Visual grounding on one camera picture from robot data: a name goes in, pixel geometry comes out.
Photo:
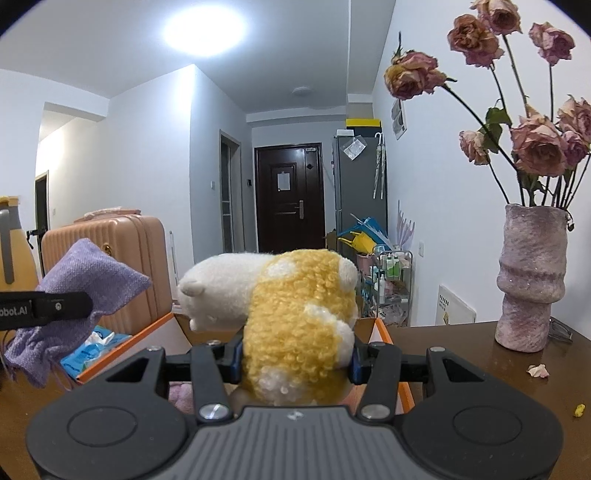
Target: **pink textured vase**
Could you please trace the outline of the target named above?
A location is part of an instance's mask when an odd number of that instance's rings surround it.
[[[510,350],[539,352],[548,339],[551,305],[564,297],[566,212],[507,205],[505,213],[505,242],[496,279],[505,298],[495,339]]]

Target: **yellow curly fleece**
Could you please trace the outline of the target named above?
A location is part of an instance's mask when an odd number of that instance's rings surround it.
[[[252,293],[242,386],[275,405],[341,401],[350,388],[355,281],[355,266],[335,252],[297,250],[271,260]]]

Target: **refrigerator door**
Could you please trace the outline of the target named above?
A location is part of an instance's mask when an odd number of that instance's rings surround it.
[[[351,137],[337,138],[335,148],[335,200],[337,210],[337,233],[341,233],[356,224],[357,218],[374,217],[379,225],[388,232],[388,189],[384,191],[384,199],[380,198],[380,183],[374,199],[374,178],[376,169],[377,138],[364,138],[367,147],[351,160],[341,150]],[[355,252],[342,242],[338,242],[338,251],[343,256],[354,259]]]

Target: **ceiling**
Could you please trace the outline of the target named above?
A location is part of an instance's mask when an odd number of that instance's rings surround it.
[[[67,124],[74,119],[72,115],[65,113],[50,112],[43,110],[43,117],[41,118],[41,128],[39,130],[39,142],[45,137],[48,137],[53,132]]]
[[[244,17],[247,34],[208,59],[162,39],[167,20],[199,0],[44,0],[0,40],[0,68],[112,98],[194,63],[246,113],[329,108],[346,103],[348,75],[355,93],[371,93],[394,1],[352,0],[372,7],[371,15],[352,8],[361,14],[352,18],[351,52],[362,61],[349,72],[349,0],[222,0]],[[302,86],[311,94],[292,94]]]

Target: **pink suitcase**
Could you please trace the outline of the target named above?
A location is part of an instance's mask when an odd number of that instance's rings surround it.
[[[164,227],[160,220],[141,215],[105,214],[88,221],[49,230],[41,243],[49,271],[80,238],[89,238],[105,253],[141,272],[152,287],[99,324],[117,333],[135,335],[172,310]]]

